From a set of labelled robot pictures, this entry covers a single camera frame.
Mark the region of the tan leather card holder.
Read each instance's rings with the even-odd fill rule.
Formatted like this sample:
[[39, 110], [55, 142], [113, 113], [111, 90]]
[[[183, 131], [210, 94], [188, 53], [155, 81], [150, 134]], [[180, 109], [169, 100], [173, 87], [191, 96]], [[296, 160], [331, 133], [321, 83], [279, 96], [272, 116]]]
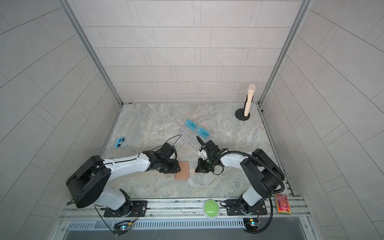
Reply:
[[180, 171], [175, 174], [176, 181], [187, 181], [195, 170], [190, 168], [190, 162], [179, 162]]

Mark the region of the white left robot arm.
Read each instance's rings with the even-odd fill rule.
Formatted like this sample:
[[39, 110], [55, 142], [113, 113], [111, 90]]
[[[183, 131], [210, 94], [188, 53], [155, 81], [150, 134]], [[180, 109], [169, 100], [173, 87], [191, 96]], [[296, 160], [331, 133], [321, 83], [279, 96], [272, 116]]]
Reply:
[[176, 174], [181, 171], [175, 147], [164, 143], [157, 151], [144, 151], [138, 155], [120, 159], [90, 157], [66, 181], [72, 200], [68, 205], [77, 208], [97, 205], [117, 211], [130, 204], [128, 194], [106, 187], [107, 183], [133, 173], [159, 171]]

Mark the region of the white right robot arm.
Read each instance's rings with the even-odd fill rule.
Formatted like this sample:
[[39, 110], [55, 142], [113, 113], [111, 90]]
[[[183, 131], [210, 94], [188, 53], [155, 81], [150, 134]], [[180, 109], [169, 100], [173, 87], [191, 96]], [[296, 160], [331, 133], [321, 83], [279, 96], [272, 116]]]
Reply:
[[285, 191], [283, 171], [261, 149], [252, 153], [219, 149], [213, 142], [204, 142], [197, 137], [201, 149], [196, 173], [214, 173], [216, 166], [232, 167], [243, 170], [251, 186], [239, 197], [236, 208], [250, 215], [256, 211], [256, 205], [272, 195]]

